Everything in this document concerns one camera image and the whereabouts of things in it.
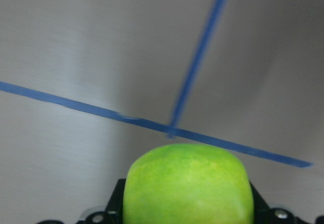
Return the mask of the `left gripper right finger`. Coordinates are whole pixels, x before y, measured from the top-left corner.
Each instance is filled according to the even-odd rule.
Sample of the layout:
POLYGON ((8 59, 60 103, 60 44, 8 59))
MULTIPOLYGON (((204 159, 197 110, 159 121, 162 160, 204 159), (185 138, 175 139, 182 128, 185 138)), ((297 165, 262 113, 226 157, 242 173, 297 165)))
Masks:
POLYGON ((271 208, 264 198, 250 182, 254 201, 254 223, 257 224, 278 224, 278 223, 301 223, 300 219, 291 212, 280 207, 271 208))

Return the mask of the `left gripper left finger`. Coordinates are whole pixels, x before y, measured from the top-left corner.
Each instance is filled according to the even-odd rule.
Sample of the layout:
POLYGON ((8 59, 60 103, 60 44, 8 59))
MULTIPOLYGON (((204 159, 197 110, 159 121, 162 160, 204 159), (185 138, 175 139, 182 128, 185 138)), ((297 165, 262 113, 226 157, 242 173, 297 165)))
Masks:
POLYGON ((123 223, 123 197, 126 179, 117 181, 106 206, 90 208, 83 212, 78 223, 123 223))

